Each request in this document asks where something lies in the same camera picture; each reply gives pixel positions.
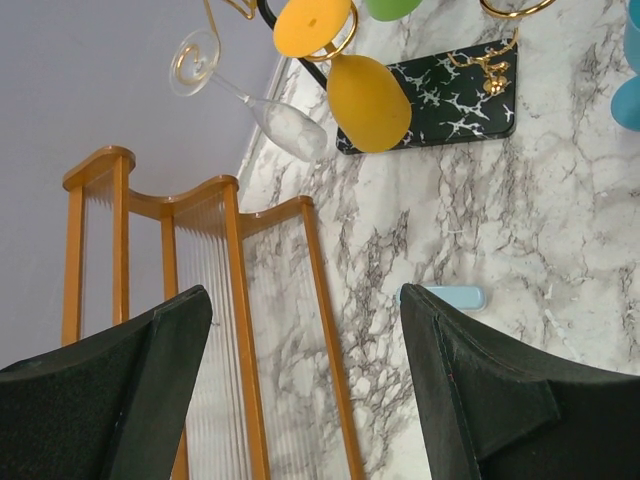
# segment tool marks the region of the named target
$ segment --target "wine glass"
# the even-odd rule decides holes
[[[256,120],[262,133],[278,147],[305,161],[321,158],[327,150],[327,133],[309,116],[286,103],[256,98],[215,72],[220,60],[220,42],[208,30],[197,30],[184,39],[171,62],[170,82],[174,93],[190,96],[209,80],[239,98]]]
[[[630,0],[624,31],[624,56],[640,75],[640,0]],[[627,80],[611,99],[611,114],[624,128],[640,132],[640,76]]]

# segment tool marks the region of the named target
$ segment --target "wall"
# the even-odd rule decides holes
[[[262,95],[278,61],[268,27],[211,3],[224,46],[219,72]],[[201,0],[0,4],[0,368],[59,345],[68,169],[102,145],[120,144],[136,153],[131,185],[146,193],[237,173],[250,113],[216,85],[189,98],[169,86],[175,49],[206,27]],[[161,299],[153,228],[132,224],[133,314]],[[110,231],[94,224],[90,234],[108,239]],[[89,303],[108,319],[103,253],[91,267],[103,288]]]

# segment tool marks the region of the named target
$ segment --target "white marble surface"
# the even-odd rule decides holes
[[[559,0],[520,23],[509,139],[375,156],[332,149],[311,165],[261,140],[247,160],[243,210],[297,194],[316,202],[371,478],[428,478],[393,300],[405,282],[481,285],[490,303],[480,321],[565,358],[640,374],[640,135],[609,113],[631,76],[624,10],[622,0]],[[496,40],[515,26],[475,0],[427,0],[393,23],[360,12],[349,51],[383,63]],[[334,137],[324,92],[297,62],[281,98]]]

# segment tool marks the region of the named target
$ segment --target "yellow wine glass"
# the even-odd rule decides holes
[[[332,40],[349,14],[352,27],[345,41],[335,47]],[[384,65],[362,55],[342,54],[357,26],[358,11],[351,0],[290,0],[276,22],[274,43],[287,57],[331,60],[327,96],[336,122],[358,150],[385,152],[409,130],[411,103]],[[321,49],[326,54],[312,56]]]

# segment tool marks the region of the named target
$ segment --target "black marble base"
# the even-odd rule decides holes
[[[510,39],[474,45],[451,53],[460,62],[479,57],[489,48],[500,50]],[[517,45],[494,62],[506,61],[511,67],[505,77],[509,85],[495,97],[483,89],[482,68],[455,67],[447,52],[389,65],[411,102],[413,118],[407,135],[392,150],[447,145],[505,138],[515,131]],[[362,153],[342,130],[336,147],[346,155]]]

